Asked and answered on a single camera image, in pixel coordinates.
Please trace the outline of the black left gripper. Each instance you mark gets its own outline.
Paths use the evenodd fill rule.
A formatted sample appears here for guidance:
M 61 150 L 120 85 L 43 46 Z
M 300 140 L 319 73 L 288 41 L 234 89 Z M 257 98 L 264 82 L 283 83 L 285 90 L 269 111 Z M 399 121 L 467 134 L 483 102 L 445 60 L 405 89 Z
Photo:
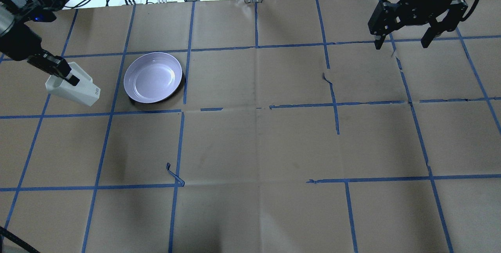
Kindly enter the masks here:
M 27 25 L 17 24 L 1 33 L 0 50 L 14 61 L 28 59 L 30 65 L 76 86 L 80 80 L 71 73 L 68 62 L 61 56 L 43 51 L 41 41 L 41 37 Z

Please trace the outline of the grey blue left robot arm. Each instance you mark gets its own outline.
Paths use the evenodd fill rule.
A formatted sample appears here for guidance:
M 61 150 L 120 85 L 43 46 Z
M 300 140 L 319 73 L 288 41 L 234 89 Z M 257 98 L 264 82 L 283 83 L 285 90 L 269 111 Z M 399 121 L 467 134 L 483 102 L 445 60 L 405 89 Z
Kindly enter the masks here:
M 36 1 L 28 1 L 18 7 L 11 0 L 1 0 L 0 49 L 14 61 L 27 61 L 41 71 L 66 80 L 76 86 L 80 80 L 71 72 L 68 62 L 61 56 L 53 55 L 41 46 L 41 37 L 25 23 L 53 22 L 55 14 Z

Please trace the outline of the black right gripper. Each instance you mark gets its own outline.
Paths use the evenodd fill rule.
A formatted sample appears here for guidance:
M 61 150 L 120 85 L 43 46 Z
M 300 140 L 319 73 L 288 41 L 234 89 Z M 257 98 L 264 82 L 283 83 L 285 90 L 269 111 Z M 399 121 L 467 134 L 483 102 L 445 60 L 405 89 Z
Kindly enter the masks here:
M 445 31 L 454 30 L 465 19 L 468 4 L 465 0 L 399 0 L 392 3 L 379 0 L 368 21 L 369 32 L 374 35 L 376 50 L 380 50 L 386 36 L 405 26 L 430 27 L 421 38 L 426 49 Z

